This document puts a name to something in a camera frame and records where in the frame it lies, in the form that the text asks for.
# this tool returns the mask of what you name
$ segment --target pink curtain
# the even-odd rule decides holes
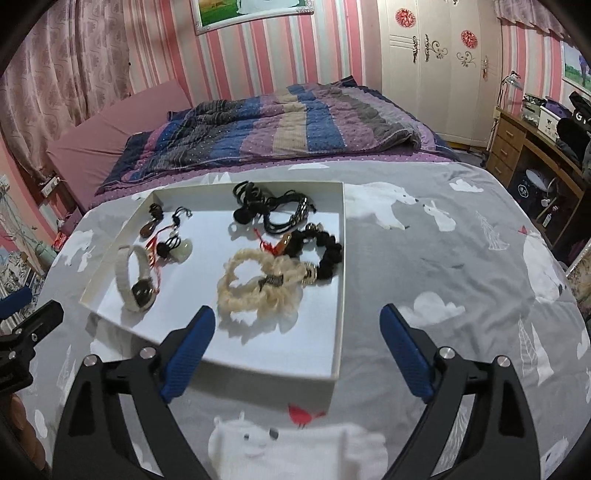
[[[522,23],[568,40],[569,34],[556,17],[538,0],[495,0],[496,16],[511,23]]]
[[[17,161],[39,182],[48,142],[128,95],[122,0],[58,0],[0,79],[0,125]]]

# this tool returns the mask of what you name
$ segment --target wardrobe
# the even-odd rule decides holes
[[[378,0],[383,94],[445,140],[485,147],[501,86],[492,0]]]

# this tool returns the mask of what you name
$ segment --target pink cushion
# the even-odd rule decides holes
[[[51,142],[47,154],[81,211],[88,211],[131,135],[154,130],[169,111],[187,108],[191,104],[173,80],[121,100]]]

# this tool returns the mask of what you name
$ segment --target watch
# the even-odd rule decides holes
[[[139,265],[139,278],[133,287],[129,285],[131,254],[135,254]],[[115,283],[127,310],[145,312],[154,304],[157,291],[152,280],[148,252],[144,247],[140,245],[119,247],[115,261]]]

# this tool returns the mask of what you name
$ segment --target white watch strap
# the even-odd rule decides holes
[[[126,309],[132,312],[141,312],[142,309],[135,301],[133,293],[131,293],[131,285],[129,282],[129,258],[131,254],[135,254],[139,265],[138,280],[151,280],[150,274],[150,259],[148,252],[140,245],[124,245],[119,247],[117,258],[115,260],[115,283],[117,290],[123,298],[123,303]]]

